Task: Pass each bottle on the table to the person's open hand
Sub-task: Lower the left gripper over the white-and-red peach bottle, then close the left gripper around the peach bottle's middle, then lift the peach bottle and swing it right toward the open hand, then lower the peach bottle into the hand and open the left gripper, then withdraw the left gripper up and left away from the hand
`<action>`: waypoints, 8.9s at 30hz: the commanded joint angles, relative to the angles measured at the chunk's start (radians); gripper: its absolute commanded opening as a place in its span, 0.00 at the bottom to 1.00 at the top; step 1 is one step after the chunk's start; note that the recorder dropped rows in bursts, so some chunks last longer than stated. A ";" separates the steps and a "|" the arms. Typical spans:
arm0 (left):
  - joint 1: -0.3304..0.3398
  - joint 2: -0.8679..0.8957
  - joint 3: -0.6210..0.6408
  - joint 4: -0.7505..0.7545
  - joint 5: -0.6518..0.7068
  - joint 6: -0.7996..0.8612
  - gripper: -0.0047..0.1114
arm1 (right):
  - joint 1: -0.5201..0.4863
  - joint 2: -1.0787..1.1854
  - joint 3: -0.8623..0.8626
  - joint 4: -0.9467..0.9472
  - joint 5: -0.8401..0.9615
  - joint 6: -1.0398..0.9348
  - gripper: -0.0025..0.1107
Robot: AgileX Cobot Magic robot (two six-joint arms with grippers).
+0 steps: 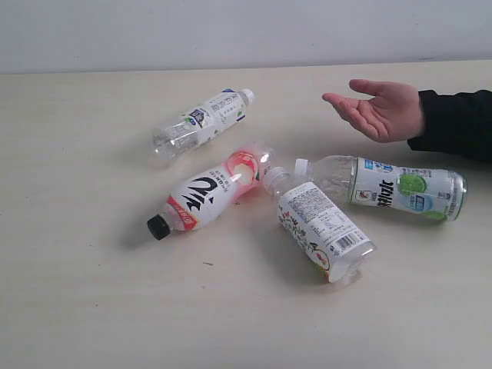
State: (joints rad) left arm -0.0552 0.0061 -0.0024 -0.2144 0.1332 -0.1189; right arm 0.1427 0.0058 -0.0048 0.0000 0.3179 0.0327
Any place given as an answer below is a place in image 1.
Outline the black sleeved forearm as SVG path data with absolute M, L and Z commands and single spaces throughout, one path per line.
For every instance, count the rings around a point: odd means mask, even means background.
M 491 163 L 491 92 L 439 95 L 419 92 L 424 130 L 407 141 L 414 151 L 434 151 Z

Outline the person's open hand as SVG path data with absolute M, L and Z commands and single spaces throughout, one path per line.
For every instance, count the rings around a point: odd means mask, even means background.
M 403 83 L 365 79 L 352 79 L 349 87 L 370 98 L 325 93 L 322 99 L 366 137 L 378 143 L 390 143 L 424 133 L 424 115 L 416 88 Z

